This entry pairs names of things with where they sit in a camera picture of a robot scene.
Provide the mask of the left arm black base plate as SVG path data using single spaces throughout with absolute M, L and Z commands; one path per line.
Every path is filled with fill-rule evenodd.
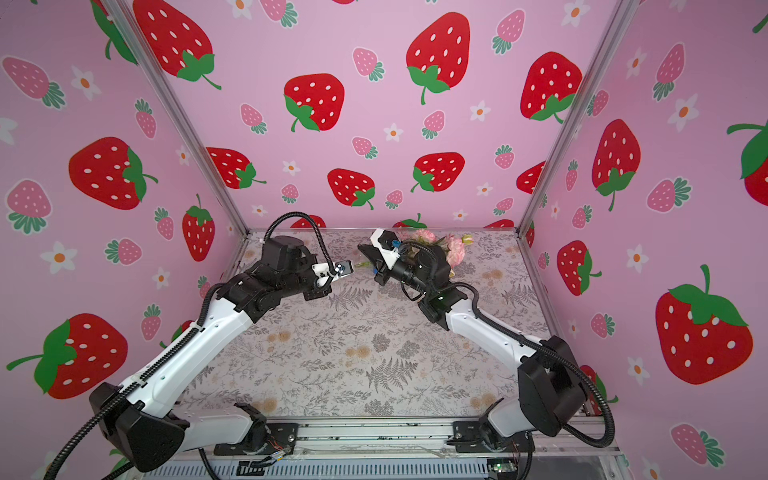
M 298 423 L 269 422 L 254 426 L 245 438 L 236 444 L 217 444 L 213 453 L 215 456 L 255 456 L 264 458 L 282 452 L 291 455 L 298 438 Z

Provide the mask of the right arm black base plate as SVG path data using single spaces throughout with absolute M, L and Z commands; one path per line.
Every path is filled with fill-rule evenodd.
M 496 433 L 487 422 L 463 420 L 452 423 L 452 436 L 445 441 L 459 453 L 530 453 L 535 451 L 533 438 L 526 432 L 510 437 Z

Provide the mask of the pink flower bouquet green stems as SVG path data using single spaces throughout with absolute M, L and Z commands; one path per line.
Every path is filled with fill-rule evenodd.
M 399 238 L 400 242 L 416 241 L 425 245 L 435 245 L 440 248 L 444 252 L 448 264 L 450 265 L 450 277 L 453 275 L 454 269 L 464 261 L 466 255 L 466 247 L 473 242 L 470 236 L 462 237 L 448 234 L 439 237 L 435 233 L 426 229 L 415 230 L 411 234 L 406 235 L 404 238 L 401 238 L 398 235 L 397 237 Z

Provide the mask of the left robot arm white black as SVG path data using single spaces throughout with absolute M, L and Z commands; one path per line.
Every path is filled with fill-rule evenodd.
M 237 403 L 224 410 L 185 414 L 174 413 L 174 405 L 211 360 L 283 299 L 324 298 L 333 281 L 352 271 L 348 261 L 319 261 L 298 238 L 265 238 L 260 260 L 214 285 L 198 318 L 157 357 L 122 384 L 104 383 L 91 393 L 93 417 L 54 457 L 45 478 L 56 478 L 94 429 L 100 429 L 126 460 L 112 478 L 130 469 L 150 472 L 179 452 L 203 452 L 219 444 L 264 454 L 264 466 L 275 463 L 280 452 L 270 445 L 273 435 L 266 417 L 252 405 Z

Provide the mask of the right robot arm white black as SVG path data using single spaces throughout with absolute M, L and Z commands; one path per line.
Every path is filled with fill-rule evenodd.
M 616 424 L 607 399 L 565 340 L 512 329 L 480 308 L 476 287 L 451 280 L 444 253 L 391 235 L 378 231 L 358 247 L 372 263 L 375 281 L 381 286 L 396 281 L 415 291 L 412 300 L 428 321 L 477 344 L 516 373 L 516 397 L 495 401 L 479 419 L 489 449 L 501 450 L 516 435 L 532 432 L 548 437 L 566 432 L 595 448 L 613 443 Z

